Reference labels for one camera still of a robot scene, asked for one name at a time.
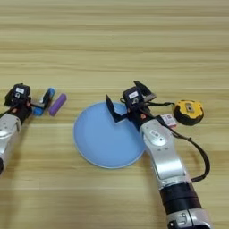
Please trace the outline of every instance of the table surface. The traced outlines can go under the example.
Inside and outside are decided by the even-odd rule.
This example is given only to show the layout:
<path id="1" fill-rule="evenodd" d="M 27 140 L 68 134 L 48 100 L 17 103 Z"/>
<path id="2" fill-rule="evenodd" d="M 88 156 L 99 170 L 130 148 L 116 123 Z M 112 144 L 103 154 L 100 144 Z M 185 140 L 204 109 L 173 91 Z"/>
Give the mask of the table surface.
<path id="1" fill-rule="evenodd" d="M 1 104 L 18 82 L 30 85 L 34 98 L 52 86 L 68 100 L 55 118 L 45 114 L 25 124 L 0 181 L 0 227 L 165 228 L 147 156 L 106 170 L 86 162 L 72 141 L 85 107 L 106 93 L 118 100 L 139 80 L 157 102 L 203 103 L 203 121 L 177 131 L 208 152 L 211 174 L 195 189 L 215 228 L 228 228 L 228 16 L 229 1 L 222 0 L 2 0 Z M 171 113 L 171 107 L 152 112 Z M 191 175 L 201 174 L 195 149 L 175 144 Z"/>

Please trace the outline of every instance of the black cable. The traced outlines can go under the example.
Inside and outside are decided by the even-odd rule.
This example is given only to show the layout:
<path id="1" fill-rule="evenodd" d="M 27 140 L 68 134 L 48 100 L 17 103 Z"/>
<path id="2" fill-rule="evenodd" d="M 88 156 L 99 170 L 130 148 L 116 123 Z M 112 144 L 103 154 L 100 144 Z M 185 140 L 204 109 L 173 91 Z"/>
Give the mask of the black cable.
<path id="1" fill-rule="evenodd" d="M 147 111 L 144 111 L 143 109 L 140 108 L 140 111 L 149 116 L 149 117 L 152 117 L 152 118 L 156 118 L 155 116 L 153 116 L 151 113 L 148 113 Z M 187 140 L 188 142 L 190 142 L 198 151 L 199 153 L 201 154 L 203 160 L 204 160 L 204 163 L 205 163 L 205 172 L 203 175 L 200 175 L 200 176 L 197 176 L 197 177 L 194 177 L 192 178 L 192 182 L 200 182 L 202 181 L 203 179 L 206 178 L 206 176 L 209 174 L 210 172 L 210 161 L 209 161 L 209 158 L 208 158 L 208 155 L 207 153 L 204 151 L 204 149 L 199 146 L 195 141 L 193 141 L 191 138 L 187 138 L 183 135 L 181 135 L 180 133 L 178 133 L 177 131 L 173 130 L 171 127 L 169 127 L 166 123 L 164 122 L 161 122 L 160 120 L 158 120 L 160 122 L 161 125 L 165 126 L 168 130 L 170 130 L 173 134 L 173 136 L 177 139 L 182 139 L 182 140 Z"/>
<path id="2" fill-rule="evenodd" d="M 120 98 L 120 102 L 124 104 L 125 103 L 124 98 Z"/>
<path id="3" fill-rule="evenodd" d="M 169 106 L 169 105 L 175 105 L 175 103 L 173 103 L 173 102 L 165 102 L 165 103 L 148 102 L 146 105 L 147 106 Z"/>
<path id="4" fill-rule="evenodd" d="M 12 112 L 12 110 L 13 110 L 14 108 L 16 108 L 17 106 L 18 106 L 18 104 L 15 105 L 15 106 L 12 106 L 12 107 L 11 107 L 10 109 L 8 109 L 7 111 L 1 113 L 1 114 L 0 114 L 0 117 L 2 117 L 2 116 L 5 115 L 5 114 L 8 114 L 8 113 Z"/>

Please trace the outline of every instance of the black joint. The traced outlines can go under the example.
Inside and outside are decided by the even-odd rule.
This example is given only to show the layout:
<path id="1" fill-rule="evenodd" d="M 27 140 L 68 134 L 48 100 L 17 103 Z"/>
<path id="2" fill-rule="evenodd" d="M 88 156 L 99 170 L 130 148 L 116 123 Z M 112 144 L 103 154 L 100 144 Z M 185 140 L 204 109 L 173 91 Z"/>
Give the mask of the black joint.
<path id="1" fill-rule="evenodd" d="M 165 212 L 173 212 L 201 208 L 197 193 L 191 183 L 179 183 L 165 187 L 160 191 Z"/>
<path id="2" fill-rule="evenodd" d="M 4 171 L 4 161 L 3 159 L 0 157 L 0 174 Z"/>
<path id="3" fill-rule="evenodd" d="M 12 111 L 9 113 L 9 115 L 14 115 L 18 117 L 21 121 L 21 124 L 24 123 L 24 121 L 31 115 L 32 108 L 31 106 L 21 106 L 20 108 L 16 109 L 16 112 Z"/>

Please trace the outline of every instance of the blue plate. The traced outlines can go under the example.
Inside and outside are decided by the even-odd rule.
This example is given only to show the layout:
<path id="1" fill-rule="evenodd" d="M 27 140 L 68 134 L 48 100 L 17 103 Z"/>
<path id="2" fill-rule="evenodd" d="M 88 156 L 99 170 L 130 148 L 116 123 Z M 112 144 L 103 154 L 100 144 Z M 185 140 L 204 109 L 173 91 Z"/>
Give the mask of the blue plate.
<path id="1" fill-rule="evenodd" d="M 123 115 L 126 108 L 114 103 L 115 111 Z M 137 161 L 145 144 L 137 129 L 128 120 L 115 123 L 106 103 L 84 110 L 73 127 L 75 145 L 91 164 L 104 168 L 122 168 Z"/>

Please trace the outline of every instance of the yellow tape measure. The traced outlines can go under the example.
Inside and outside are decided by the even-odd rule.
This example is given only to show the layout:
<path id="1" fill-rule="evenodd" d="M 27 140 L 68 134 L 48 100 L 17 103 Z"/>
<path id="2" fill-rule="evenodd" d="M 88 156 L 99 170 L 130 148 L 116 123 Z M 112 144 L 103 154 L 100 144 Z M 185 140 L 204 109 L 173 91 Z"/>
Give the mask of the yellow tape measure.
<path id="1" fill-rule="evenodd" d="M 174 117 L 184 125 L 195 125 L 204 117 L 203 106 L 197 101 L 180 100 L 174 105 Z"/>

